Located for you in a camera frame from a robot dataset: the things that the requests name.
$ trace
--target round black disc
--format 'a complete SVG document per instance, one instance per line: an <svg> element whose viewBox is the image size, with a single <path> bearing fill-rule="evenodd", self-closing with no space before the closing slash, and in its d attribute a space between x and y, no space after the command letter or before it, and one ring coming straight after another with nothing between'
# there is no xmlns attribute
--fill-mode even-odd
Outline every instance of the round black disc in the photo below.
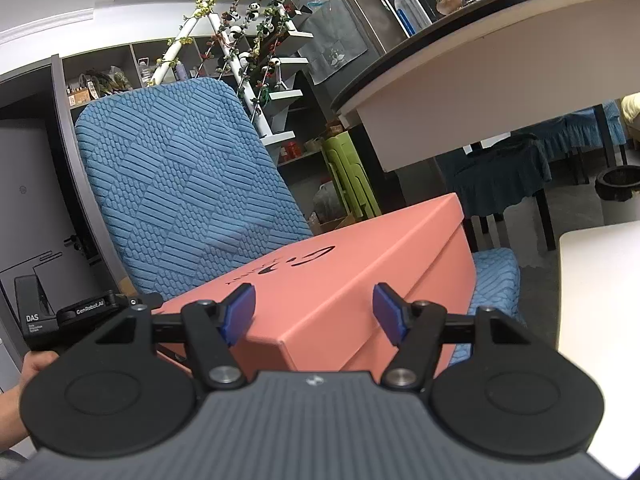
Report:
<svg viewBox="0 0 640 480"><path fill-rule="evenodd" d="M443 427L504 458L545 460L586 449L604 412L600 390L551 349L531 350L503 346L444 370L430 397Z"/></svg>
<svg viewBox="0 0 640 480"><path fill-rule="evenodd" d="M41 371L20 414L34 440L82 458L137 452L174 434L194 409L190 378L128 345L94 345Z"/></svg>

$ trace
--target green plastic chair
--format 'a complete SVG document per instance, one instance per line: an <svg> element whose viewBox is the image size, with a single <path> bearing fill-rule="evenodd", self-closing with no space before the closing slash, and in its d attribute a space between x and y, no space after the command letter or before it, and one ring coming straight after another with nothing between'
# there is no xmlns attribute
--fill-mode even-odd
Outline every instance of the green plastic chair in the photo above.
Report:
<svg viewBox="0 0 640 480"><path fill-rule="evenodd" d="M382 215L348 132L323 142L322 156L347 214L357 221Z"/></svg>

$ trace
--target blue chair cover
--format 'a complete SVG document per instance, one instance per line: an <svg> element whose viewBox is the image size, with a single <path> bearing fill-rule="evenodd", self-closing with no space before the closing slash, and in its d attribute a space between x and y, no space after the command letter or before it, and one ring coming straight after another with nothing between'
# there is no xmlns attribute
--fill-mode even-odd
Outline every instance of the blue chair cover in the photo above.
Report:
<svg viewBox="0 0 640 480"><path fill-rule="evenodd" d="M476 288L469 304L468 316L479 306L492 306L524 324L518 311L520 267L511 249L499 248L473 254L476 264ZM470 344L456 345L449 365L471 356Z"/></svg>
<svg viewBox="0 0 640 480"><path fill-rule="evenodd" d="M78 145L140 292L167 300L311 236L226 83L190 79L90 103Z"/></svg>
<svg viewBox="0 0 640 480"><path fill-rule="evenodd" d="M626 142L622 125L620 124L620 110L615 101L607 101L602 104L607 117L611 140L615 146ZM543 121L532 126L526 126L514 133L535 134L542 144L547 160L563 158L571 148L576 147L602 147L602 139L598 130L593 107L578 110L555 119Z"/></svg>

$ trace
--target metal pivot screw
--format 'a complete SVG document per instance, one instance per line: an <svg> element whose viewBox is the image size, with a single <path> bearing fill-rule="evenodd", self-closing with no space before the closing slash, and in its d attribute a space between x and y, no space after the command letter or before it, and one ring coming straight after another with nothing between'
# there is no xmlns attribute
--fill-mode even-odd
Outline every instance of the metal pivot screw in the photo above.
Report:
<svg viewBox="0 0 640 480"><path fill-rule="evenodd" d="M215 383L229 384L241 377L241 372L235 366L216 366L209 371L209 379Z"/></svg>
<svg viewBox="0 0 640 480"><path fill-rule="evenodd" d="M133 310L137 310L137 311L146 310L146 305L143 303L138 303L136 300L131 300L129 303L131 303L131 308Z"/></svg>
<svg viewBox="0 0 640 480"><path fill-rule="evenodd" d="M411 386L418 377L407 368L394 368L386 373L385 380L392 386Z"/></svg>

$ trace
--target black trash can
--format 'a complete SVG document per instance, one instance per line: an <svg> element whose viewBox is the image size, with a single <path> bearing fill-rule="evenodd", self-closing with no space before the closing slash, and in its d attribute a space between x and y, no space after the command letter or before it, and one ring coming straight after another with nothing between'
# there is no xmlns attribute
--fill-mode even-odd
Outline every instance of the black trash can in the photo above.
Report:
<svg viewBox="0 0 640 480"><path fill-rule="evenodd" d="M596 179L605 225L640 220L640 166L618 166Z"/></svg>

